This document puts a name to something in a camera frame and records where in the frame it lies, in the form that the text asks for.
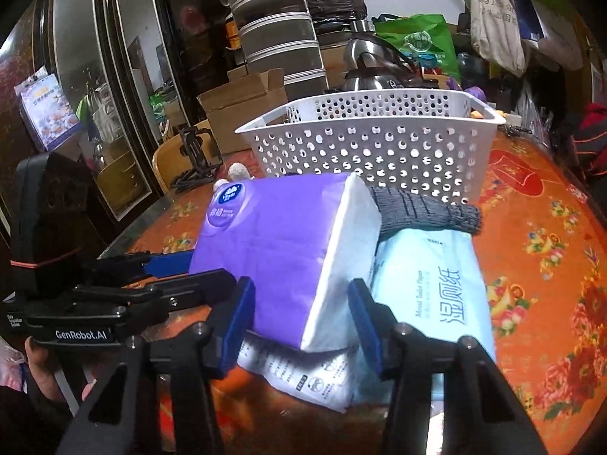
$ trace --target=light blue toilet paper package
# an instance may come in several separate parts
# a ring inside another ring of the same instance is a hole
[[[475,337],[495,361],[491,316],[471,235],[452,230],[404,229],[379,244],[371,295],[390,307],[397,321],[426,336],[456,342]],[[353,403],[386,404],[392,382],[380,382],[356,357],[359,378]],[[442,375],[432,384],[432,400],[442,400]]]

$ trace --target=white plastic basket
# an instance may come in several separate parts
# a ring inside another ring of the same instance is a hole
[[[471,119],[472,110],[483,119]],[[481,193],[503,123],[466,92],[391,89],[299,99],[236,133],[245,136],[266,176],[348,171],[368,185],[467,203]]]

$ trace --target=orange floral tablecloth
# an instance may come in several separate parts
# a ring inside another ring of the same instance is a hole
[[[534,145],[498,134],[493,147],[478,202],[483,230],[473,242],[497,362],[550,455],[565,455],[607,395],[605,231],[585,195]],[[235,161],[262,176],[250,151],[230,156],[227,164]],[[184,194],[131,250],[191,248],[210,198],[210,186]],[[206,308],[181,313],[154,335],[172,336],[207,314]],[[379,446],[383,410],[332,413],[281,394],[239,367],[215,383],[214,398],[230,453],[368,455]]]

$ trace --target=orange rubber band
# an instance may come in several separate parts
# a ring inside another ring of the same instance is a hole
[[[65,255],[57,256],[56,258],[52,258],[50,260],[42,261],[40,263],[26,263],[26,262],[22,262],[22,261],[11,260],[10,264],[13,267],[40,268],[40,267],[44,267],[45,265],[50,265],[51,263],[55,263],[55,262],[58,262],[60,260],[63,260],[64,258],[67,258],[68,256],[72,256],[74,253],[78,253],[80,251],[80,249],[81,249],[81,247],[78,246],[75,250],[72,250],[72,251],[70,251],[68,253],[65,253]]]
[[[594,136],[592,138],[589,138],[587,140],[573,140],[576,144],[585,144],[587,142],[592,142],[593,140],[599,139],[603,136],[607,135],[607,132],[603,132],[603,133],[599,133],[597,136]]]

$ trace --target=gray knitted glove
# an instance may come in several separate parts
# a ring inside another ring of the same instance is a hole
[[[397,188],[368,188],[381,214],[380,241],[401,229],[455,229],[470,234],[481,230],[481,211],[473,205],[448,205],[438,198]]]

